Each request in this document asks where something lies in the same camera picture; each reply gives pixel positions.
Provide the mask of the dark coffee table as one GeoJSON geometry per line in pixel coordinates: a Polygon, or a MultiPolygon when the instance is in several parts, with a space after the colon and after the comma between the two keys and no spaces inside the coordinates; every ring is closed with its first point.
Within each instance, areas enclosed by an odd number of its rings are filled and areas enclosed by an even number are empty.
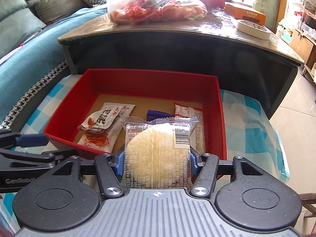
{"type": "Polygon", "coordinates": [[[222,89],[258,100],[271,117],[295,80],[301,57],[275,34],[261,40],[223,11],[201,19],[115,24],[94,18],[58,38],[70,70],[118,68],[215,75],[222,89]]]}

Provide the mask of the blue white checkered cloth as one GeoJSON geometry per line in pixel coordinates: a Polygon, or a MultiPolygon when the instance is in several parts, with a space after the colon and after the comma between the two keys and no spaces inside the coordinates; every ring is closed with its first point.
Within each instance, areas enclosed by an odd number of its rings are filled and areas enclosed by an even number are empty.
{"type": "MultiPolygon", "coordinates": [[[[79,75],[69,75],[55,84],[43,101],[31,110],[22,124],[21,133],[41,133],[53,112],[79,75]]],[[[227,90],[221,91],[226,129],[227,158],[241,155],[282,182],[290,178],[283,144],[269,122],[260,103],[250,97],[227,90]]]]}

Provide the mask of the white orange spicy snack packet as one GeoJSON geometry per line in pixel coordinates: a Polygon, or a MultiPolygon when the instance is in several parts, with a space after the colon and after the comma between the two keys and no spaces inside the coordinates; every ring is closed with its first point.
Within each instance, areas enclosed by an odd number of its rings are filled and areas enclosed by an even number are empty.
{"type": "Polygon", "coordinates": [[[104,103],[102,108],[89,115],[78,130],[83,135],[78,144],[112,153],[116,140],[122,130],[121,117],[127,117],[134,109],[134,104],[104,103]]]}

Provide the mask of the purple foil snack packet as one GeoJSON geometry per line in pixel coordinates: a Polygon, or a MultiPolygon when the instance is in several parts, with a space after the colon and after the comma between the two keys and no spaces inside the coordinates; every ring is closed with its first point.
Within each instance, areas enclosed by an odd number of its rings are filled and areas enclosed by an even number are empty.
{"type": "Polygon", "coordinates": [[[165,113],[162,111],[156,111],[156,110],[148,110],[147,111],[147,116],[146,116],[146,121],[153,121],[155,119],[159,118],[170,118],[173,117],[174,115],[170,113],[165,113]]]}

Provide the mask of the orange cardboard box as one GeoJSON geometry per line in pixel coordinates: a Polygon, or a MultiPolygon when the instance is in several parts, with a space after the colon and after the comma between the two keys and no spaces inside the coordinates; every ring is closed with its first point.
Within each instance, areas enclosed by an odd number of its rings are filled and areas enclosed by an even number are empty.
{"type": "Polygon", "coordinates": [[[237,3],[226,2],[224,10],[235,19],[247,20],[259,25],[265,25],[266,15],[253,8],[237,3]]]}

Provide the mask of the teal sofa blanket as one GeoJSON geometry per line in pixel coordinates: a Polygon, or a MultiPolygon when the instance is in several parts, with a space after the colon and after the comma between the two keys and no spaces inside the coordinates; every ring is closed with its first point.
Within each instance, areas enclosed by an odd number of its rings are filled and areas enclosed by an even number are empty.
{"type": "Polygon", "coordinates": [[[70,74],[57,39],[107,13],[107,5],[83,8],[51,24],[1,65],[1,128],[20,131],[49,91],[70,74]]]}

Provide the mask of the plastic bag of snacks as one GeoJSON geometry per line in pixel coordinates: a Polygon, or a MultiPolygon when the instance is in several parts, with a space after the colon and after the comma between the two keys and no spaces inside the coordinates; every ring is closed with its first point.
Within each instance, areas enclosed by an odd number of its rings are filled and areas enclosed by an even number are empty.
{"type": "Polygon", "coordinates": [[[107,0],[107,12],[116,24],[140,24],[204,18],[200,0],[107,0]]]}

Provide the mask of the wooden tv cabinet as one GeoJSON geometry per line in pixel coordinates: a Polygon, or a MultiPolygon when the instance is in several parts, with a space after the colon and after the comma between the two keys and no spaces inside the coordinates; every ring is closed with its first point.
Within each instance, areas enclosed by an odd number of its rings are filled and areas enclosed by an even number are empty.
{"type": "Polygon", "coordinates": [[[303,74],[309,73],[315,82],[315,41],[298,29],[292,31],[289,46],[303,59],[303,74]]]}

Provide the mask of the clear round cake packet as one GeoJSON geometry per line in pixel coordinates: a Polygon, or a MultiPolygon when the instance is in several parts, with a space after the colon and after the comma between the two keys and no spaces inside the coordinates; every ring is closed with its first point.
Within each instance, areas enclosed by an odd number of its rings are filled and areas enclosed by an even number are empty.
{"type": "Polygon", "coordinates": [[[121,118],[125,130],[123,188],[190,189],[190,136],[196,122],[196,117],[121,118]]]}

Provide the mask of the red bag on table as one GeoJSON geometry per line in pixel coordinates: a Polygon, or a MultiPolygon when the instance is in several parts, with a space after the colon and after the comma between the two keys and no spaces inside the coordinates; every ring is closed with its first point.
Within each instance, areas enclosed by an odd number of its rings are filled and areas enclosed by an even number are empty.
{"type": "Polygon", "coordinates": [[[214,10],[224,9],[225,0],[200,0],[206,6],[208,12],[213,12],[214,10]]]}

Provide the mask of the green sofa cushion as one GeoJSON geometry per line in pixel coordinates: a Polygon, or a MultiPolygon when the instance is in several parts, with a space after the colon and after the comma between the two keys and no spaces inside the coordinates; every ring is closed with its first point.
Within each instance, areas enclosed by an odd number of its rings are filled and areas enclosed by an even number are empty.
{"type": "Polygon", "coordinates": [[[25,0],[1,0],[1,57],[45,26],[25,0]]]}

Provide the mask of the white tape roll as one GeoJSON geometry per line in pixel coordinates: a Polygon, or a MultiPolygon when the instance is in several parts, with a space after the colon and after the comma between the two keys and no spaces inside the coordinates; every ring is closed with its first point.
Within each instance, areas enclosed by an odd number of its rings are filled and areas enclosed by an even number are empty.
{"type": "Polygon", "coordinates": [[[271,31],[267,27],[247,20],[237,20],[236,27],[239,31],[261,40],[269,40],[271,36],[271,31]]]}

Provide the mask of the red clear pastry packet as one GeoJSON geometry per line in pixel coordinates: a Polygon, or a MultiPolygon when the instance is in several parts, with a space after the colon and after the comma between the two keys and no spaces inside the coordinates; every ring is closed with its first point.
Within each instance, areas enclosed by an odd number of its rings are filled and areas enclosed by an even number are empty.
{"type": "Polygon", "coordinates": [[[204,117],[202,109],[174,103],[176,118],[197,118],[194,130],[190,136],[190,145],[198,153],[206,152],[206,141],[204,131],[204,117]]]}

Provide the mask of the red cardboard tray box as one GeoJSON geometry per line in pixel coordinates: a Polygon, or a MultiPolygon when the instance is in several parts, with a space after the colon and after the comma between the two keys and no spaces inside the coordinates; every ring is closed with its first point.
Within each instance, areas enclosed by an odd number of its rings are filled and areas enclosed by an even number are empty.
{"type": "Polygon", "coordinates": [[[174,104],[201,108],[206,151],[226,159],[227,146],[218,78],[194,73],[89,69],[74,84],[53,113],[43,132],[59,149],[74,147],[85,158],[100,152],[77,144],[78,126],[103,103],[133,104],[132,115],[146,119],[148,110],[174,113],[174,104]]]}

